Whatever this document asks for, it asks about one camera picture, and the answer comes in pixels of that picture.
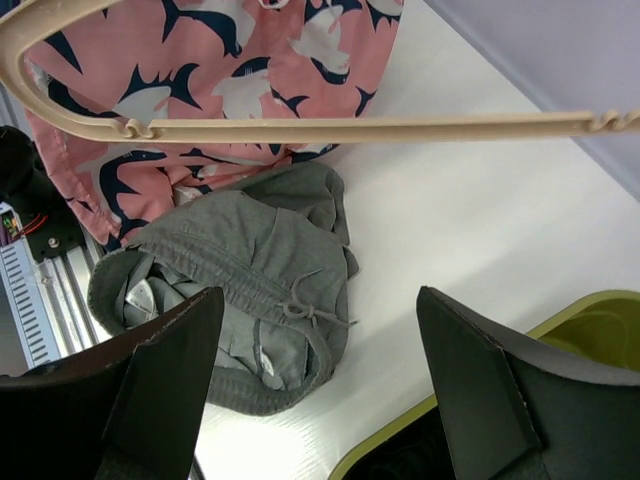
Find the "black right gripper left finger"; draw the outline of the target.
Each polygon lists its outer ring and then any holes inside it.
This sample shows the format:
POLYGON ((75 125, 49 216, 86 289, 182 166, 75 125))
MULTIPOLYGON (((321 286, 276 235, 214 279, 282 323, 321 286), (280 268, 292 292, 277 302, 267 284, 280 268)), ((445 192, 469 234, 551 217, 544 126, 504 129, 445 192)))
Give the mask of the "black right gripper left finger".
POLYGON ((4 479, 186 479, 217 354, 220 288, 1 378, 4 479))

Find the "beige wooden hanger with grey shorts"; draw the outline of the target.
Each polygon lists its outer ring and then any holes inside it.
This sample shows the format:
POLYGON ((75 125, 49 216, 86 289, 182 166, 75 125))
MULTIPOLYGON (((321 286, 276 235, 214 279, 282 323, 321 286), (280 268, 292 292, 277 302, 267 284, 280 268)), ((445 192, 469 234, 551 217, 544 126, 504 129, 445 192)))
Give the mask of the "beige wooden hanger with grey shorts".
POLYGON ((25 70, 35 43, 108 7, 106 1, 24 1, 1 19, 1 82, 32 113, 76 137, 108 143, 416 143, 636 133, 639 112, 589 111, 422 118, 153 120, 91 118, 51 101, 25 70))

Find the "grey shorts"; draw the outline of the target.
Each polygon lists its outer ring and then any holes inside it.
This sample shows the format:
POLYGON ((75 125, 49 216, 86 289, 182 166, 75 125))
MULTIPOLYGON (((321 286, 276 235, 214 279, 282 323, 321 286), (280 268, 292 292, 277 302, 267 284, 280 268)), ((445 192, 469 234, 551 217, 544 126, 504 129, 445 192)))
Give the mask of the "grey shorts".
POLYGON ((285 411, 329 381, 352 327, 344 183, 307 162, 269 170, 181 205, 96 265, 93 317, 117 335, 208 287, 224 296, 210 403, 285 411))

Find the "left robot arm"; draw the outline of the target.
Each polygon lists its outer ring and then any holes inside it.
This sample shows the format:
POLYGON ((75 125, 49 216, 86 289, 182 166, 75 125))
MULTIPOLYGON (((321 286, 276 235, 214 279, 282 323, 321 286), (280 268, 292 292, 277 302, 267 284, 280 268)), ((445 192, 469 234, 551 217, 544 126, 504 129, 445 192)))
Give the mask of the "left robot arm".
POLYGON ((20 215, 45 213, 55 203, 56 191, 37 167, 35 143, 21 130, 1 127, 1 200, 20 215))

